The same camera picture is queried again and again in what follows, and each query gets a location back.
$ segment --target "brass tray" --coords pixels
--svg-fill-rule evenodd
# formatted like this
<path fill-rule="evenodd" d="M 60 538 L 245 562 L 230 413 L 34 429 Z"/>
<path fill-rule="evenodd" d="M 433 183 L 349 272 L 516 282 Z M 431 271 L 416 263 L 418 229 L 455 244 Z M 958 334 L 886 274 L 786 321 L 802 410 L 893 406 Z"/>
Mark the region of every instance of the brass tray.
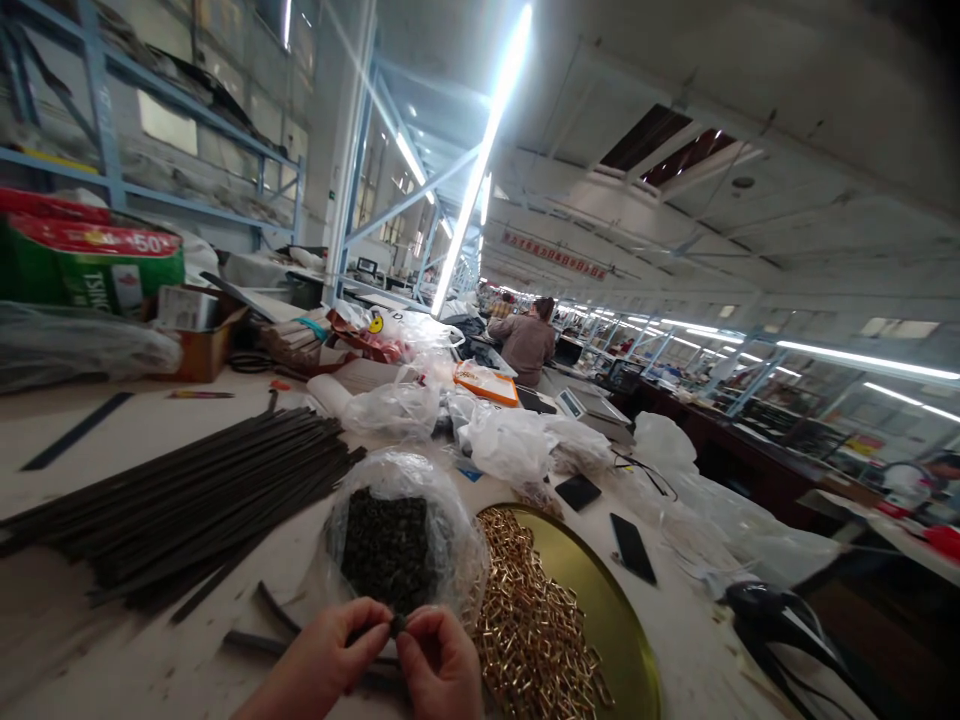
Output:
<path fill-rule="evenodd" d="M 602 659 L 601 670 L 613 708 L 597 704 L 598 718 L 659 720 L 660 673 L 643 626 L 616 578 L 576 533 L 536 508 L 519 503 L 492 507 L 510 510 L 533 531 L 544 572 L 577 594 L 586 614 L 584 635 Z"/>

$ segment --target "worker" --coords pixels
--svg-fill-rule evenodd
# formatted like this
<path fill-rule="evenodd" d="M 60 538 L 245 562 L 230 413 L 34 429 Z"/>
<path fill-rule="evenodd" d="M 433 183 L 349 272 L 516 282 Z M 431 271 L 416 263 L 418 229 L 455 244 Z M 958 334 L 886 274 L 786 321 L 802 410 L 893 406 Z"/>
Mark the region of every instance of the worker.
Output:
<path fill-rule="evenodd" d="M 393 613 L 365 597 L 317 616 L 233 720 L 320 720 L 349 694 L 390 639 Z M 347 647 L 347 637 L 363 631 Z M 397 637 L 397 657 L 417 720 L 480 720 L 480 660 L 448 608 L 422 607 Z"/>
<path fill-rule="evenodd" d="M 945 492 L 950 488 L 951 483 L 960 481 L 960 455 L 946 451 L 923 464 L 890 463 L 881 472 L 885 490 L 902 491 L 922 485 L 929 489 L 931 495 L 936 495 Z"/>
<path fill-rule="evenodd" d="M 504 341 L 500 354 L 516 371 L 518 385 L 535 388 L 543 364 L 553 357 L 553 306 L 553 298 L 537 298 L 526 315 L 512 315 L 487 327 L 490 337 Z"/>
<path fill-rule="evenodd" d="M 500 297 L 490 304 L 491 318 L 505 318 L 513 312 L 513 295 L 504 291 Z"/>

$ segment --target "smartphone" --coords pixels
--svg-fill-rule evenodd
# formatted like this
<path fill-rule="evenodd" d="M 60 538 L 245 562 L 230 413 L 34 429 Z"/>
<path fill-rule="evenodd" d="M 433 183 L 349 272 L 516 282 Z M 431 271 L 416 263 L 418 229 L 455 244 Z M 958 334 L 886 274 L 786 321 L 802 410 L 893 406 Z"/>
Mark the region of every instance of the smartphone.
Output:
<path fill-rule="evenodd" d="M 637 526 L 619 515 L 610 513 L 613 522 L 613 534 L 617 536 L 617 545 L 620 546 L 620 559 L 623 566 L 641 580 L 646 580 L 653 586 L 657 584 L 657 576 L 653 572 L 647 549 L 643 546 L 643 538 Z"/>
<path fill-rule="evenodd" d="M 557 485 L 557 495 L 566 500 L 567 505 L 577 512 L 600 497 L 600 494 L 600 488 L 581 474 L 574 475 Z"/>

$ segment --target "red banner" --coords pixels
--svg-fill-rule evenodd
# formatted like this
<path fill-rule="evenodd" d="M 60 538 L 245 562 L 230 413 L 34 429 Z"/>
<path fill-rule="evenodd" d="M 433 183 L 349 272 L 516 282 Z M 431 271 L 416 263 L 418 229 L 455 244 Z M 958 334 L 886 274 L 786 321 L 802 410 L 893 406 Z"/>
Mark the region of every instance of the red banner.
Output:
<path fill-rule="evenodd" d="M 525 252 L 542 257 L 544 260 L 549 260 L 552 263 L 561 265 L 568 270 L 589 275 L 597 280 L 603 280 L 607 277 L 607 271 L 605 268 L 593 265 L 585 260 L 575 258 L 572 255 L 567 255 L 566 253 L 560 250 L 555 250 L 547 245 L 541 245 L 540 243 L 531 240 L 528 237 L 517 235 L 509 230 L 503 233 L 502 242 L 506 245 L 512 245 L 515 248 L 519 248 Z"/>

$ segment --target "gold metal link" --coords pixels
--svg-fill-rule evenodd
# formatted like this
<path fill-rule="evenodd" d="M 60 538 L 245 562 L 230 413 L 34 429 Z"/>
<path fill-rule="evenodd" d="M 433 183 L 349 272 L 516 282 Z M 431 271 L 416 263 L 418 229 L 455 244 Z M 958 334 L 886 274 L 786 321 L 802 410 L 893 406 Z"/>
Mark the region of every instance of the gold metal link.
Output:
<path fill-rule="evenodd" d="M 613 707 L 602 659 L 583 637 L 577 595 L 544 573 L 533 531 L 509 510 L 489 508 L 478 520 L 491 563 L 476 645 L 503 715 L 595 718 L 598 703 Z"/>

